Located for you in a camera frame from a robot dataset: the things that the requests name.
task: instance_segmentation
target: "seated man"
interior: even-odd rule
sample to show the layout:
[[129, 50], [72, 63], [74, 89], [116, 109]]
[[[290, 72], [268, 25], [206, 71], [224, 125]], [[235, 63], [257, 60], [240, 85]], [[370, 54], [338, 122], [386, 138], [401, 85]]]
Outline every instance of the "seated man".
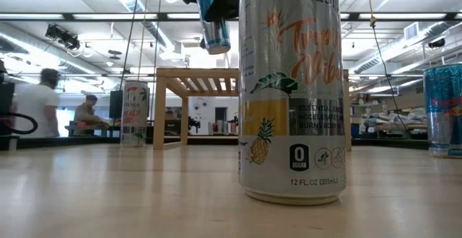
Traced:
[[93, 135], [93, 130], [82, 129], [82, 126], [97, 126], [106, 124], [102, 118], [95, 115], [95, 109], [93, 109], [93, 106], [96, 105], [97, 101], [98, 98], [96, 96], [89, 94], [86, 96], [85, 102], [76, 108], [74, 116], [74, 122], [77, 123], [77, 127], [74, 131], [75, 135]]

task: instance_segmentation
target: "table surface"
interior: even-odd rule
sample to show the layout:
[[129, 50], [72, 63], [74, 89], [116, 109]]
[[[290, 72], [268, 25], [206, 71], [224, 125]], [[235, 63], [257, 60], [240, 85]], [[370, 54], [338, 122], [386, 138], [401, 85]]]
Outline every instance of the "table surface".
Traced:
[[358, 146], [335, 203], [246, 196], [237, 146], [0, 155], [0, 237], [461, 237], [462, 160]]

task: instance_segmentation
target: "ceiling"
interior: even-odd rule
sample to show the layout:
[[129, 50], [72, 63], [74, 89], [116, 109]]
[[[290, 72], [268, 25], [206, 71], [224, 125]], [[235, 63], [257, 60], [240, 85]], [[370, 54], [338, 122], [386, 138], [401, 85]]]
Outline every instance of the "ceiling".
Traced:
[[[121, 3], [121, 0], [1, 0], [0, 14], [6, 13], [126, 13], [127, 8]], [[339, 0], [341, 12], [365, 12], [369, 11], [369, 0]], [[195, 4], [184, 4], [181, 0], [147, 0], [147, 11], [149, 12], [164, 12], [164, 13], [179, 13], [179, 12], [197, 12]], [[461, 0], [372, 0], [372, 7], [375, 12], [461, 12]], [[60, 59], [72, 60], [75, 64], [81, 64], [86, 70], [94, 71], [94, 73], [109, 73], [119, 74], [122, 71], [124, 60], [126, 58], [127, 68], [132, 73], [153, 74], [154, 65], [156, 67], [176, 66], [184, 67], [186, 63], [184, 56], [189, 55], [189, 66], [194, 68], [215, 68], [215, 67], [238, 67], [238, 22], [227, 22], [230, 29], [230, 40], [232, 49], [225, 55], [209, 56], [205, 50], [200, 49], [199, 41], [202, 36], [202, 28], [200, 22], [159, 22], [160, 30], [165, 34], [166, 38], [172, 42], [176, 49], [177, 55], [164, 53], [164, 50], [155, 45], [155, 39], [152, 34], [146, 30], [143, 33], [143, 26], [139, 22], [133, 23], [133, 32], [130, 37], [131, 23], [130, 22], [0, 22], [0, 33], [8, 30], [13, 38], [23, 39], [26, 43], [44, 50], [51, 45], [49, 50], [54, 50], [55, 54]], [[62, 30], [67, 30], [78, 35], [82, 43], [82, 47], [78, 51], [66, 52], [60, 44], [55, 43], [45, 37], [45, 32], [48, 25], [58, 25]], [[411, 25], [412, 22], [378, 22], [376, 27], [376, 35], [381, 48], [384, 50], [396, 41], [404, 37], [404, 28]], [[420, 27], [431, 27], [434, 22], [420, 23]], [[361, 62], [366, 57], [371, 57], [377, 53], [377, 45], [373, 31], [368, 22], [342, 22], [342, 54], [344, 58], [344, 68], [350, 69], [353, 73], [354, 68], [361, 65]], [[429, 48], [422, 46], [422, 43], [414, 44], [406, 50], [388, 55], [385, 61], [387, 66], [390, 66], [388, 73], [393, 72], [409, 64], [416, 63], [429, 57], [434, 57], [434, 64], [429, 62], [415, 66], [412, 69], [404, 70], [402, 73], [422, 73], [422, 69], [428, 66], [437, 66], [440, 63], [445, 63], [439, 55], [443, 51], [448, 51], [454, 48], [453, 53], [448, 55], [458, 61], [458, 56], [453, 57], [458, 51], [456, 48], [460, 45], [459, 40], [460, 28], [455, 27], [447, 30], [444, 33], [446, 46], [444, 48]], [[27, 36], [33, 37], [34, 40], [24, 40]], [[109, 57], [109, 50], [117, 50], [122, 52], [120, 60], [113, 61]], [[45, 62], [36, 62], [36, 67], [21, 66], [20, 71], [15, 73], [36, 73], [37, 67], [47, 66]], [[374, 68], [362, 71], [363, 74], [383, 74], [383, 65], [375, 66]], [[367, 88], [382, 84], [380, 80], [383, 78], [353, 78], [352, 86], [361, 87], [367, 85]], [[414, 81], [415, 78], [400, 78], [397, 84], [403, 81]], [[105, 87], [110, 89], [116, 86], [116, 80], [113, 84], [106, 82]]]

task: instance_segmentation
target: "red bull can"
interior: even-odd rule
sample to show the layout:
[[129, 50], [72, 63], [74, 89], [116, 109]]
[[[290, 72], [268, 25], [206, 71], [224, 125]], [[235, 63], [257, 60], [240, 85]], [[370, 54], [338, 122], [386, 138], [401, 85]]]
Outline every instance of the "red bull can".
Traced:
[[239, 17], [240, 184], [272, 203], [337, 200], [347, 186], [339, 0], [241, 0]]
[[143, 147], [146, 143], [149, 87], [143, 81], [127, 81], [123, 88], [121, 145]]
[[462, 65], [424, 73], [430, 155], [462, 158]]

